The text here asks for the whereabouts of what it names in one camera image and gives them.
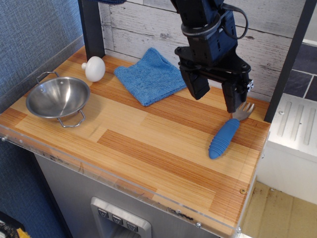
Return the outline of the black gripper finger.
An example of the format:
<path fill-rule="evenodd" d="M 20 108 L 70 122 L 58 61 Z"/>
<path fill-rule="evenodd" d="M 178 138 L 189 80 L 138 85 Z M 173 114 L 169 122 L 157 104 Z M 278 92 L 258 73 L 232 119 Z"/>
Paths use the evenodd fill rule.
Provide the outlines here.
<path fill-rule="evenodd" d="M 196 100 L 201 99 L 210 90 L 208 79 L 201 76 L 197 70 L 183 65 L 180 65 L 179 69 L 190 94 Z"/>
<path fill-rule="evenodd" d="M 223 95 L 227 111 L 234 113 L 238 107 L 247 99 L 247 89 L 235 80 L 227 80 L 222 83 Z"/>

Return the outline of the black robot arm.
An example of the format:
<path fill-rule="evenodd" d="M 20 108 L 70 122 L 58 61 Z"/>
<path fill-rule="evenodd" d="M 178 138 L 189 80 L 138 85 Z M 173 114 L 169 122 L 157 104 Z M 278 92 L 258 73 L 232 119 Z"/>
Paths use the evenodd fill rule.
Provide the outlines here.
<path fill-rule="evenodd" d="M 222 0 L 174 0 L 172 4 L 189 43 L 176 48 L 175 54 L 191 95 L 199 100 L 209 91 L 209 80 L 219 82 L 227 111 L 236 112 L 253 87 L 250 65 L 236 54 L 240 37 L 233 13 L 245 12 Z"/>

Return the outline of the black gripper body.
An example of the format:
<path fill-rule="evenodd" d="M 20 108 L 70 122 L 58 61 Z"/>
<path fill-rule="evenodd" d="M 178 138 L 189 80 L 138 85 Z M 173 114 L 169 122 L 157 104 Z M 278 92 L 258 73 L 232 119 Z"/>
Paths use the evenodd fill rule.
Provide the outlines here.
<path fill-rule="evenodd" d="M 181 31 L 189 45 L 175 50 L 179 66 L 197 70 L 201 76 L 221 84 L 227 80 L 238 81 L 249 92 L 254 85 L 249 78 L 251 67 L 236 54 L 240 37 L 233 12 L 184 12 L 181 16 Z"/>

